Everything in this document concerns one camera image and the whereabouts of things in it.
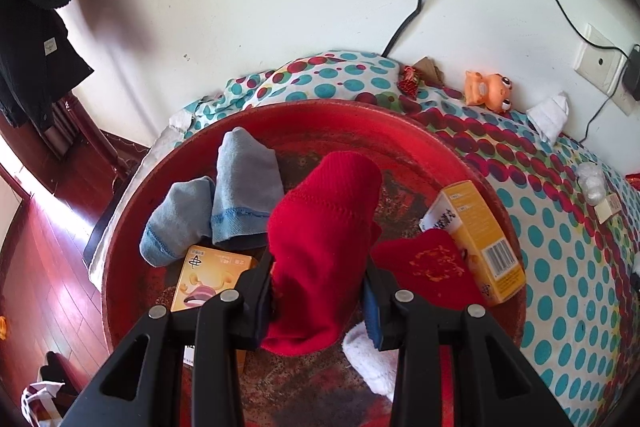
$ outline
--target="orange toy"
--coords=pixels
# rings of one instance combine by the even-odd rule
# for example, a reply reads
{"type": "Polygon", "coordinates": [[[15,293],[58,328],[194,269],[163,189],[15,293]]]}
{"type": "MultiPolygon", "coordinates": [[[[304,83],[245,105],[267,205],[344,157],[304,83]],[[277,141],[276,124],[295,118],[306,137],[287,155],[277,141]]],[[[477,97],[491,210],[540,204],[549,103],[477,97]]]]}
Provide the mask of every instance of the orange toy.
{"type": "Polygon", "coordinates": [[[466,105],[481,105],[493,112],[505,112],[511,108],[511,81],[501,74],[482,76],[467,71],[465,79],[466,105]]]}

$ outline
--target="polka dot bedsheet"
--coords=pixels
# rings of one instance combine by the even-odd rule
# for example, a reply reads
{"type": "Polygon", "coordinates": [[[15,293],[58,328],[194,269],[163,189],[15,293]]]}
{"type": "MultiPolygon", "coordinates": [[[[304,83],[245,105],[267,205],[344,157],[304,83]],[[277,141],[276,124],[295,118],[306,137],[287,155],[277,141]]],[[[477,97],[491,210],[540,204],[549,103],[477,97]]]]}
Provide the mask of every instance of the polka dot bedsheet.
{"type": "Polygon", "coordinates": [[[522,113],[466,107],[447,87],[421,87],[408,99],[396,86],[400,68],[375,53],[331,51],[233,78],[223,94],[187,107],[193,120],[184,139],[240,110],[312,98],[371,103],[423,124],[474,165],[507,208],[527,275],[522,352],[575,426],[597,425],[640,362],[638,296],[629,282],[640,193],[574,140],[541,142],[522,113]],[[604,225],[577,186],[584,161],[602,167],[622,202],[604,225]]]}

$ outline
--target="light blue sock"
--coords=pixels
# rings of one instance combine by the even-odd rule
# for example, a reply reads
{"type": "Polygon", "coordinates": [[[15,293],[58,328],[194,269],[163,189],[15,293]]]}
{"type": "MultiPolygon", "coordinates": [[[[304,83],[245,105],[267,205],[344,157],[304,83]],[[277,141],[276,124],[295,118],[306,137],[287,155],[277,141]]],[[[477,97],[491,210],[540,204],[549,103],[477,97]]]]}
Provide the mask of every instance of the light blue sock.
{"type": "Polygon", "coordinates": [[[284,190],[276,153],[242,127],[225,134],[211,214],[212,242],[225,250],[267,245],[267,221],[284,190]]]}
{"type": "Polygon", "coordinates": [[[191,245],[211,237],[215,185],[208,176],[174,183],[153,211],[140,240],[140,254],[151,266],[167,266],[187,254],[191,245]]]}

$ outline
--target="yellow box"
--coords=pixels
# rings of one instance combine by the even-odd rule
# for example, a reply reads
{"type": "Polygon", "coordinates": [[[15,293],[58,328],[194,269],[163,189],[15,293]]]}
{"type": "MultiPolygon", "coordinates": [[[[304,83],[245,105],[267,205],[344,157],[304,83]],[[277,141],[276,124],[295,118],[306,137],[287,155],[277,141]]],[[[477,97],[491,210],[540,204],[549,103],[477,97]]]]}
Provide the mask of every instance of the yellow box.
{"type": "Polygon", "coordinates": [[[473,182],[443,188],[420,228],[449,232],[489,306],[505,302],[525,285],[509,241],[473,182]]]}
{"type": "MultiPolygon", "coordinates": [[[[193,246],[187,252],[175,290],[172,312],[197,308],[213,296],[233,288],[240,274],[255,266],[248,255],[193,246]]],[[[193,346],[184,349],[184,363],[193,366],[193,346]]],[[[245,351],[236,351],[238,373],[244,370],[245,351]]]]}

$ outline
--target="electrical outlet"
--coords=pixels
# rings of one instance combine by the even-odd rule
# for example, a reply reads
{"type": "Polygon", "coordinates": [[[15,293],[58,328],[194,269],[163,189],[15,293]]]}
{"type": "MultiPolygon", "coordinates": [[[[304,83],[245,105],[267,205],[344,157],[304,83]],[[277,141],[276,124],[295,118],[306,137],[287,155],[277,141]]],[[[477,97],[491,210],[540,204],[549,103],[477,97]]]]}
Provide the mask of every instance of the electrical outlet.
{"type": "MultiPolygon", "coordinates": [[[[613,46],[604,36],[590,24],[584,35],[594,44],[613,46]]],[[[620,54],[616,50],[599,50],[586,42],[582,43],[574,70],[586,78],[599,90],[606,93],[615,79],[620,64],[620,54]]]]}
{"type": "MultiPolygon", "coordinates": [[[[612,42],[604,38],[590,24],[587,26],[584,36],[594,44],[613,46],[612,42]]],[[[624,57],[620,55],[620,52],[616,50],[599,50],[583,42],[578,52],[574,70],[609,96],[616,85],[618,76],[622,73],[623,65],[624,57]]],[[[626,91],[622,82],[618,83],[616,92],[611,97],[611,102],[615,103],[627,116],[631,114],[637,103],[626,91]]]]}

